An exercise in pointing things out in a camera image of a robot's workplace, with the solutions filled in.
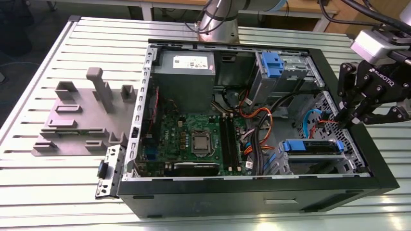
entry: slotted metal table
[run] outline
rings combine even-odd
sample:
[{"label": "slotted metal table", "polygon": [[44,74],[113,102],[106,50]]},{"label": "slotted metal table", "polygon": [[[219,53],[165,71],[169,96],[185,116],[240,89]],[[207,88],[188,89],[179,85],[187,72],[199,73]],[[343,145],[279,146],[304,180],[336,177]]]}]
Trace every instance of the slotted metal table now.
[{"label": "slotted metal table", "polygon": [[[360,61],[341,34],[240,27],[240,42],[321,49],[339,65]],[[82,17],[69,21],[0,130],[0,227],[53,230],[411,230],[411,122],[368,131],[400,188],[324,213],[139,219],[121,200],[94,200],[101,156],[30,154],[53,106],[53,88],[72,81],[90,88],[89,67],[101,67],[112,89],[139,88],[147,39],[196,40],[180,23]],[[389,105],[379,108],[388,111]]]}]

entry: robotiq logo text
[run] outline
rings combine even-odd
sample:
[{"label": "robotiq logo text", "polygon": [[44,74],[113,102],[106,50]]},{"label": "robotiq logo text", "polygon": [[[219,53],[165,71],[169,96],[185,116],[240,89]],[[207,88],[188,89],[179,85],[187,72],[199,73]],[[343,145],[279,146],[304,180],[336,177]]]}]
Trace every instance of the robotiq logo text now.
[{"label": "robotiq logo text", "polygon": [[388,77],[379,73],[373,68],[369,69],[369,72],[373,72],[388,83],[388,85],[393,87],[395,82]]}]

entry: power supply label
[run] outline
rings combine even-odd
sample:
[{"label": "power supply label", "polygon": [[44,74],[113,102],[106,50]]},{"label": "power supply label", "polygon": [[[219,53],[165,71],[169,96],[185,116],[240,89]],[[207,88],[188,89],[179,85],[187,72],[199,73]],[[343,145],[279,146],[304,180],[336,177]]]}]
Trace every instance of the power supply label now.
[{"label": "power supply label", "polygon": [[175,56],[172,67],[183,69],[208,69],[207,57],[204,56]]}]

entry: motherboard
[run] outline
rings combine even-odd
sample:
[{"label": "motherboard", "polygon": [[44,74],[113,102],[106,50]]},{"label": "motherboard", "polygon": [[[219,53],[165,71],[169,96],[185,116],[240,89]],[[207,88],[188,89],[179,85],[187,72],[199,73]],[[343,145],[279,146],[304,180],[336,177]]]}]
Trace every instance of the motherboard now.
[{"label": "motherboard", "polygon": [[173,164],[180,164],[185,173],[188,168],[208,168],[220,176],[245,175],[239,142],[244,130],[240,117],[164,115],[159,145],[147,142],[143,147],[147,175],[163,177]]}]

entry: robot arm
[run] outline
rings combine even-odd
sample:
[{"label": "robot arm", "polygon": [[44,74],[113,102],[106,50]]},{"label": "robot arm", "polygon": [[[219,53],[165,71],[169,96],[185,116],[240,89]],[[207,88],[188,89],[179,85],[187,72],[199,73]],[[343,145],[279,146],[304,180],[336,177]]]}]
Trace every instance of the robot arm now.
[{"label": "robot arm", "polygon": [[[411,3],[400,18],[411,24]],[[384,124],[411,120],[411,26],[403,22],[396,23],[396,27],[381,24],[363,30],[351,45],[364,61],[340,66],[337,95],[341,103],[335,117],[340,128],[359,122]],[[387,114],[375,114],[384,103],[396,105]]]},{"label": "robot arm", "polygon": [[237,14],[240,10],[268,11],[279,8],[287,0],[209,0],[204,16],[196,28],[199,40],[235,43],[239,41]]}]

